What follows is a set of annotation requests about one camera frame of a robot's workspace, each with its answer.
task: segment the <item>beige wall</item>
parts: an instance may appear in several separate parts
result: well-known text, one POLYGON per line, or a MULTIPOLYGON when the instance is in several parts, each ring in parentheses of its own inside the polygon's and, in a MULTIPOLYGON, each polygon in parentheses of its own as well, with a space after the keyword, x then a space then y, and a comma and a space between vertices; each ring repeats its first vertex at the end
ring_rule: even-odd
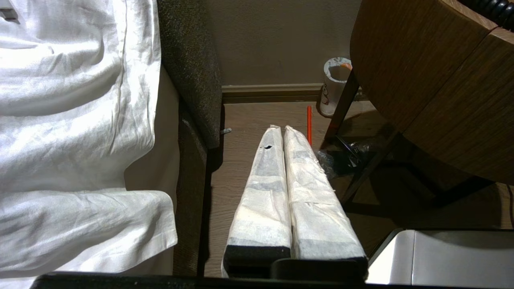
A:
POLYGON ((223 85, 319 83, 350 54, 360 0, 207 0, 223 85))

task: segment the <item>red straw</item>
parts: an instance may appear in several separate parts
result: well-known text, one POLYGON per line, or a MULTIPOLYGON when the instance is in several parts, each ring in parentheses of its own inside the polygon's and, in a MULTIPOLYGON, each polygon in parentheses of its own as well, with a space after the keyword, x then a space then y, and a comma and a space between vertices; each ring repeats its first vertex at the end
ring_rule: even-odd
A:
POLYGON ((313 108, 309 105, 307 107, 307 140, 309 145, 313 146, 313 108))

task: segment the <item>table leg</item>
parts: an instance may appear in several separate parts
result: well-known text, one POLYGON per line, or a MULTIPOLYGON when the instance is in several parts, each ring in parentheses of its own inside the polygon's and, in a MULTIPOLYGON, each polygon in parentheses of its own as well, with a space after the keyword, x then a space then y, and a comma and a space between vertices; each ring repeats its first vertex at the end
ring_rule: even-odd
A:
POLYGON ((328 142, 336 136, 339 127, 343 123, 344 118, 348 113, 350 105, 352 105, 352 102, 358 90, 359 83, 357 82, 357 78, 355 78, 355 73, 352 70, 350 72, 350 76, 348 76, 348 80, 346 81, 346 85, 344 86, 343 92, 341 93, 341 98, 339 99, 336 110, 334 111, 332 120, 330 121, 328 129, 326 130, 325 140, 323 141, 322 148, 326 147, 328 145, 328 142))
POLYGON ((341 205, 344 205, 348 200, 354 197, 355 193, 359 189, 359 187, 364 183, 364 181, 370 176, 370 174, 375 170, 376 167, 382 162, 382 160, 391 152, 393 147, 398 143, 398 141, 402 138, 401 133, 395 131, 387 142, 385 143, 385 147, 377 152, 373 158, 370 159, 367 163, 362 163, 362 169, 357 170, 354 174, 348 189, 344 193, 344 195, 339 200, 341 205))

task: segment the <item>round table top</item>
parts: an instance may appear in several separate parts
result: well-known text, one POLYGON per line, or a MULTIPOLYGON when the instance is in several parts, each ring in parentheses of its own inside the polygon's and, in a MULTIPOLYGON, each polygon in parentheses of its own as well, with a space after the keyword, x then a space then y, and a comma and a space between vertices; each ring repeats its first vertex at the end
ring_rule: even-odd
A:
POLYGON ((467 173, 514 184, 514 33, 456 0, 363 0, 354 73, 405 138, 467 173))

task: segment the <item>white container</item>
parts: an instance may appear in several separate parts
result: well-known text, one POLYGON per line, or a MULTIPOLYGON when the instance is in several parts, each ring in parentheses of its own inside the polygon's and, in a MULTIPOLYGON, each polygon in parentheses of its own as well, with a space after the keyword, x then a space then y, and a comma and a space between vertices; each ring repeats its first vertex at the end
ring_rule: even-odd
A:
POLYGON ((327 117, 334 115, 351 70, 352 62, 344 57, 331 58, 325 63, 323 67, 325 81, 321 88, 320 99, 320 112, 322 115, 327 117))

